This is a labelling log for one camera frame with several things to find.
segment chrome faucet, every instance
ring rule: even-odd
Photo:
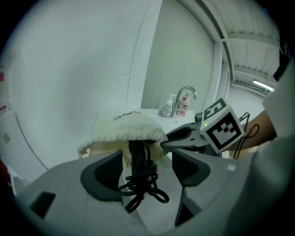
[[[184,86],[184,87],[182,87],[182,88],[178,91],[178,93],[177,93],[177,95],[176,95],[175,101],[174,101],[174,103],[173,103],[173,105],[172,105],[172,112],[171,112],[170,117],[174,117],[174,115],[175,115],[175,113],[176,113],[176,109],[180,107],[179,96],[180,96],[181,92],[184,91],[185,89],[189,89],[189,90],[191,90],[191,91],[193,92],[194,99],[197,99],[197,95],[198,95],[198,94],[197,94],[197,91],[196,91],[193,87],[191,87],[191,86]]]

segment fluorescent light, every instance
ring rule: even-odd
[[[253,80],[253,84],[256,84],[256,85],[258,85],[260,87],[263,87],[263,88],[265,88],[265,89],[267,89],[269,91],[272,91],[272,92],[274,91],[274,89],[272,87],[270,87],[270,86],[268,86],[268,85],[266,85],[264,83],[260,83],[260,82],[258,82],[256,80]]]

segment white cloth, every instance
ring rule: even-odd
[[[86,154],[88,148],[89,155],[123,150],[124,159],[130,164],[129,140],[157,141],[149,145],[151,159],[156,160],[165,155],[160,143],[168,138],[157,122],[138,111],[125,111],[115,115],[98,114],[92,139],[80,145],[77,150],[79,157]]]

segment black cable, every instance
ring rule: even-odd
[[[255,127],[257,127],[257,131],[256,131],[256,133],[253,134],[252,136],[249,136],[249,134],[252,132],[252,130],[253,130]],[[239,155],[240,155],[240,151],[241,151],[241,148],[242,148],[242,146],[243,146],[245,140],[248,139],[248,138],[253,138],[255,135],[257,135],[258,131],[259,131],[259,125],[258,125],[258,124],[253,125],[253,127],[250,129],[250,131],[248,132],[248,134],[244,137],[244,139],[243,139],[243,141],[242,141],[242,144],[241,144],[241,146],[240,146],[240,148],[239,148],[239,152],[238,152],[238,155],[237,155],[236,159],[238,159],[238,157],[239,157]]]
[[[245,128],[244,128],[244,132],[246,132],[246,128],[247,128],[247,125],[248,125],[248,121],[249,121],[249,118],[250,118],[250,113],[249,113],[249,112],[246,112],[245,114],[243,114],[243,115],[239,118],[240,122],[241,122],[242,120],[246,119],[246,118],[247,118],[247,120],[246,120],[246,124],[245,124]],[[239,140],[238,146],[236,147],[236,151],[235,151],[235,154],[234,154],[234,159],[236,159],[236,153],[237,153],[238,149],[242,148],[242,144],[241,144],[241,142],[243,141],[243,138],[244,138],[244,137],[242,137],[242,138]]]
[[[147,150],[147,159],[145,158],[144,148]],[[145,193],[150,194],[162,203],[169,202],[169,196],[157,187],[156,181],[159,177],[157,174],[157,164],[151,160],[151,154],[148,145],[144,141],[129,141],[129,151],[133,157],[132,160],[136,161],[137,163],[131,164],[132,176],[125,178],[128,180],[127,184],[119,187],[118,191],[123,196],[136,195],[136,197],[126,205],[126,211],[128,213],[133,212],[140,205]],[[121,191],[127,187],[131,191]]]

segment human arm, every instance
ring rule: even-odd
[[[258,124],[259,125],[259,131],[256,135],[254,135],[257,132],[257,127],[254,127],[252,129],[252,127]],[[247,138],[245,140],[245,142],[243,143],[243,146],[241,149],[246,149],[246,148],[252,148],[255,146],[258,146],[266,141],[269,141],[273,138],[276,137],[276,132],[273,128],[273,125],[266,113],[266,111],[261,112],[258,116],[256,116],[253,120],[251,120],[246,128],[245,131],[245,135],[248,134],[248,132],[251,131],[251,133],[249,134],[249,136],[253,136],[251,138]],[[233,145],[231,145],[228,150],[229,151],[234,151],[236,150],[237,146],[238,146],[239,141],[235,142]]]

